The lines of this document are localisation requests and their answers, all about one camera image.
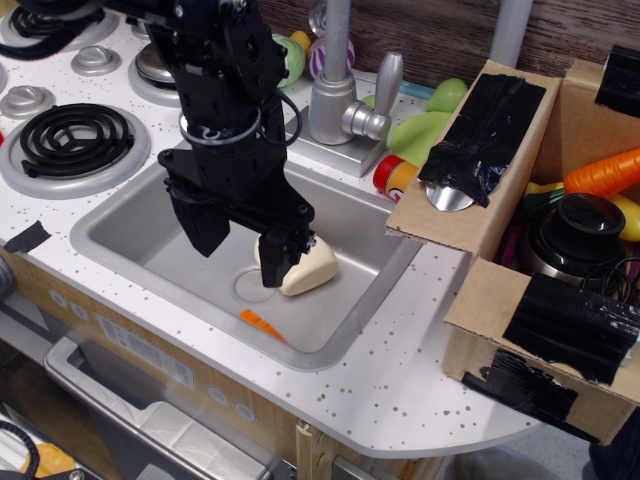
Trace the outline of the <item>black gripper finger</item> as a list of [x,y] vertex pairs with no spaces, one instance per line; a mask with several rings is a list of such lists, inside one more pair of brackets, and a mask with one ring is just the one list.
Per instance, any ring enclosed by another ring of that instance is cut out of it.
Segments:
[[219,215],[210,203],[181,199],[171,195],[174,213],[191,245],[209,257],[230,233],[230,222]]
[[262,283],[267,288],[283,285],[287,273],[315,245],[315,232],[308,229],[290,231],[272,227],[258,239]]

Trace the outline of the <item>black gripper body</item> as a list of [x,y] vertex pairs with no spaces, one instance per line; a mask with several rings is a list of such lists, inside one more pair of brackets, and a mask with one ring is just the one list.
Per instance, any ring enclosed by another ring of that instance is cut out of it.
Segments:
[[288,182],[286,148],[255,135],[237,142],[161,151],[167,191],[181,199],[210,203],[214,210],[260,234],[272,227],[310,229],[315,211]]

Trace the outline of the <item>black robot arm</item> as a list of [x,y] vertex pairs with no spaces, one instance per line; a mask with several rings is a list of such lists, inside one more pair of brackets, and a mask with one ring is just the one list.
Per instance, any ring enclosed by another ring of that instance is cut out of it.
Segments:
[[254,1],[107,1],[145,24],[169,70],[188,146],[158,156],[176,217],[210,256],[231,224],[259,235],[262,282],[282,285],[314,240],[313,207],[284,175],[287,148],[278,84],[283,46]]

